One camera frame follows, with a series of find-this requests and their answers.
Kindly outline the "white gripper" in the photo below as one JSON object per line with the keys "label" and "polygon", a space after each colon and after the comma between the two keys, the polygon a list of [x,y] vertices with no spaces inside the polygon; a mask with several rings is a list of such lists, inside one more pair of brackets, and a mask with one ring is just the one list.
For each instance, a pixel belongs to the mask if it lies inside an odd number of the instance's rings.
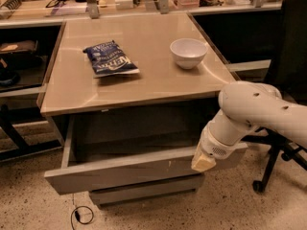
{"label": "white gripper", "polygon": [[216,166],[215,159],[224,160],[228,158],[233,151],[240,150],[241,148],[241,143],[237,143],[233,146],[222,144],[211,134],[209,127],[206,126],[201,132],[200,143],[195,150],[191,162],[191,169],[199,173],[208,171]]}

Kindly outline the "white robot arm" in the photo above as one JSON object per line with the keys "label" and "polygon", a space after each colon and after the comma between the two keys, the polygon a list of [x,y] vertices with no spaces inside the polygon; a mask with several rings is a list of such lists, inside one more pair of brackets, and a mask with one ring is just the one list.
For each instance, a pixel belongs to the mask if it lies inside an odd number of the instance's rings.
{"label": "white robot arm", "polygon": [[218,160],[244,149],[242,139],[259,127],[307,148],[307,106],[283,100],[276,87],[235,81],[223,87],[218,103],[220,110],[201,132],[192,170],[208,171]]}

